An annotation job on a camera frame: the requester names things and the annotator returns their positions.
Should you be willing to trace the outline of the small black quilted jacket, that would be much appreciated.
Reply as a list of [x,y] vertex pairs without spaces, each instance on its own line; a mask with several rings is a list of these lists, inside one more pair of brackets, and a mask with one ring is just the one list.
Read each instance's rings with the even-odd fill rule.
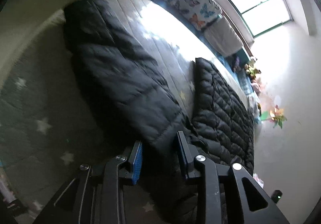
[[190,142],[215,163],[239,163],[254,172],[254,118],[210,61],[195,61],[195,98]]

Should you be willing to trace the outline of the large black puffer coat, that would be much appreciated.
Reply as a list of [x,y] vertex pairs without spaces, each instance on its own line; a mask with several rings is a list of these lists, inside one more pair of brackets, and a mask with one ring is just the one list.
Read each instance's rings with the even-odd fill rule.
[[195,131],[156,59],[105,0],[64,8],[64,39],[79,90],[114,147],[141,141],[168,155],[176,134]]

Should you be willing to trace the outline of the colourful flower wall decoration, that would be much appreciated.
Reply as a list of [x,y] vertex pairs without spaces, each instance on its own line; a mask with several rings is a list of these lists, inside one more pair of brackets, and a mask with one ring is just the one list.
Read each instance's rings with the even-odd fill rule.
[[287,118],[284,115],[284,109],[281,109],[278,105],[275,105],[272,110],[262,112],[260,120],[269,121],[274,124],[274,128],[279,127],[282,129],[284,122],[287,121]]

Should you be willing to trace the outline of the right butterfly print pillow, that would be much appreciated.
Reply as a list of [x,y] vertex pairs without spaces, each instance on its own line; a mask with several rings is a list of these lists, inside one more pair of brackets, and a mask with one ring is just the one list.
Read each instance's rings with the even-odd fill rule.
[[214,0],[170,0],[170,5],[198,31],[222,14],[221,7]]

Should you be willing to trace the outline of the plush toys on ledge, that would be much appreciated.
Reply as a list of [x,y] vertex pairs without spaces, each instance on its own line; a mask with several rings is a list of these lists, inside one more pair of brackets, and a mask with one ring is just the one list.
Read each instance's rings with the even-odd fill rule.
[[261,84],[257,81],[256,77],[258,74],[261,74],[261,70],[255,67],[255,63],[257,61],[257,58],[254,56],[250,57],[250,60],[244,65],[244,70],[246,75],[250,79],[250,83],[252,86],[253,91],[256,94],[261,93]]

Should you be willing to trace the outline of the plain white pillow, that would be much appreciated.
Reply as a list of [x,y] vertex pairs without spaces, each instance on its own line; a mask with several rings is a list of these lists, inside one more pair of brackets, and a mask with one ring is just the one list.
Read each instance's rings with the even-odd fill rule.
[[229,57],[244,46],[225,16],[215,21],[204,31],[205,39],[223,57]]

